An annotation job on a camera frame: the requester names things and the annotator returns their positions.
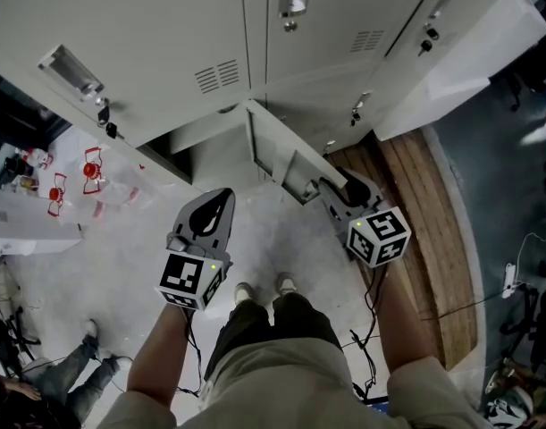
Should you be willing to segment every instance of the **open locker door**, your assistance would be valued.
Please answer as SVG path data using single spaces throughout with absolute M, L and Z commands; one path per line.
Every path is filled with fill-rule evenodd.
M 253 162 L 301 205 L 318 195 L 321 177 L 339 188 L 346 179 L 284 123 L 255 100 L 247 100 L 248 138 Z

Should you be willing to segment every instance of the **person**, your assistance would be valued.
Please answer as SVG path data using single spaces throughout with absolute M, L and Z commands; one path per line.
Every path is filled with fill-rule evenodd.
M 486 422 L 467 404 L 432 357 L 419 316 L 399 277 L 385 278 L 375 307 L 390 369 L 387 416 L 352 391 L 346 358 L 330 321 L 299 295 L 290 275 L 277 281 L 274 326 L 246 283 L 221 330 L 206 370 L 203 409 L 181 427 L 222 428 L 478 428 Z M 128 390 L 98 429 L 169 429 L 186 354 L 188 323 L 167 305 L 135 357 Z
M 82 343 L 64 361 L 50 366 L 31 383 L 0 375 L 0 427 L 80 428 L 113 376 L 131 366 L 129 357 L 106 358 L 85 383 L 69 392 L 89 360 L 97 355 L 97 334 L 96 322 L 87 321 Z

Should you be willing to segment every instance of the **shoe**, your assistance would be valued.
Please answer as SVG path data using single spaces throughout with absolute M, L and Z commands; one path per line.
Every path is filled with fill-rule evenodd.
M 279 273 L 279 277 L 276 280 L 276 291 L 280 296 L 284 296 L 290 292 L 298 292 L 292 280 L 292 273 Z
M 255 300 L 255 290 L 247 282 L 240 282 L 235 286 L 235 307 L 243 300 Z
M 97 339 L 97 324 L 93 319 L 88 319 L 86 322 L 86 335 Z
M 133 361 L 131 360 L 131 357 L 127 356 L 120 356 L 115 359 L 116 364 L 120 368 L 120 370 L 130 370 L 131 365 L 133 364 Z

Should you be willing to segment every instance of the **beige shirt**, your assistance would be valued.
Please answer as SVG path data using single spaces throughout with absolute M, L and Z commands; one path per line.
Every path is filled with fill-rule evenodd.
M 352 391 L 342 352 L 318 339 L 267 341 L 235 349 L 219 362 L 203 394 L 204 409 L 182 427 L 484 426 L 484 420 L 432 357 L 407 364 L 391 375 L 391 416 L 366 407 Z M 175 426 L 175 416 L 168 408 L 139 392 L 126 392 L 113 404 L 98 429 Z

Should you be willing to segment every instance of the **hand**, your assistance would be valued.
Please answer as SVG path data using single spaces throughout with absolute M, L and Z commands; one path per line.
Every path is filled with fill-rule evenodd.
M 546 413 L 529 418 L 523 425 L 531 425 L 532 423 L 534 423 L 534 426 L 531 429 L 542 429 L 546 426 Z
M 42 400 L 40 391 L 28 383 L 20 383 L 20 382 L 8 383 L 6 385 L 6 389 L 8 391 L 15 391 L 15 392 L 19 392 L 20 394 L 24 394 L 26 397 L 28 397 L 31 400 Z

